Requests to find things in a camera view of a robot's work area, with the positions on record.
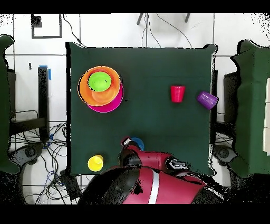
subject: white stripe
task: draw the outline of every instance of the white stripe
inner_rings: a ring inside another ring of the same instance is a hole
[[[148,204],[156,204],[159,189],[159,173],[153,171],[153,184]]]

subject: dark green tabletop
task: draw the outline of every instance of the dark green tabletop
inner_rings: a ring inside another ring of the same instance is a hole
[[[146,151],[171,153],[207,175],[209,111],[198,103],[201,90],[210,91],[211,56],[205,49],[81,48],[71,50],[71,172],[98,174],[118,164],[124,137],[139,137]],[[79,97],[80,77],[95,66],[108,66],[123,79],[124,99],[110,113],[91,110]],[[170,86],[184,85],[183,102],[170,101]],[[104,158],[100,172],[88,169],[88,159]]]
[[[241,77],[237,90],[235,150],[230,163],[233,171],[246,178],[251,174],[270,174],[270,156],[263,151],[266,80],[270,78],[270,49],[245,40],[233,57]]]

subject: white tile floor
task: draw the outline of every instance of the white tile floor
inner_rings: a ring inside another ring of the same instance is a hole
[[[185,13],[165,14],[159,16],[171,23],[189,39],[193,48],[203,48],[206,44],[218,45],[215,68],[218,70],[217,110],[224,112],[223,77],[236,71],[236,66],[229,58],[236,54],[237,44],[243,39],[251,39],[262,46],[270,45],[270,33],[267,20],[263,14],[191,14],[185,23]],[[58,15],[41,14],[42,27],[35,28],[36,35],[58,35]],[[62,17],[61,39],[32,39],[30,15],[0,15],[0,34],[14,37],[15,43],[6,50],[6,60],[11,69],[15,69],[16,81],[16,111],[37,110],[37,67],[47,65],[52,72],[49,80],[50,126],[66,121],[66,49],[65,42],[77,42],[72,35],[70,26]],[[73,33],[86,46],[142,46],[142,34],[146,27],[142,18],[140,25],[136,25],[139,13],[133,14],[65,14],[73,28]],[[153,35],[161,47],[190,48],[186,38],[176,29],[161,20],[155,13],[149,14],[150,27]],[[143,46],[146,45],[144,33]],[[148,47],[158,48],[159,45],[148,32]],[[34,118],[35,113],[17,114],[17,119]],[[57,137],[64,140],[62,132]],[[12,143],[11,150],[22,146],[19,139]],[[66,148],[59,152],[66,155]],[[47,168],[52,169],[51,159],[47,151],[42,153],[47,162]],[[66,157],[57,157],[60,170],[66,166]],[[218,165],[213,158],[213,169],[217,172],[214,179],[224,186],[230,186],[228,170]],[[92,175],[78,178],[79,185],[84,188]],[[25,169],[23,184],[25,196],[40,193],[44,189],[47,179],[45,164],[41,157],[38,162]],[[27,203],[34,203],[36,195],[26,198]],[[62,200],[47,200],[44,204],[63,203]]]

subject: magenta plate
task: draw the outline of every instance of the magenta plate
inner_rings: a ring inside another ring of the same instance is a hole
[[[124,96],[124,88],[123,88],[123,85],[120,84],[119,93],[117,94],[117,96],[114,98],[113,101],[111,101],[110,103],[108,103],[104,106],[99,106],[99,107],[90,106],[90,105],[87,105],[87,106],[96,112],[108,113],[108,112],[111,112],[114,109],[116,109],[121,104],[121,102],[123,100],[123,96]]]

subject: purple cup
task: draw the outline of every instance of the purple cup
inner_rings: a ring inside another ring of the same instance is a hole
[[[218,102],[218,98],[209,94],[208,92],[202,91],[197,100],[208,110],[211,110]]]

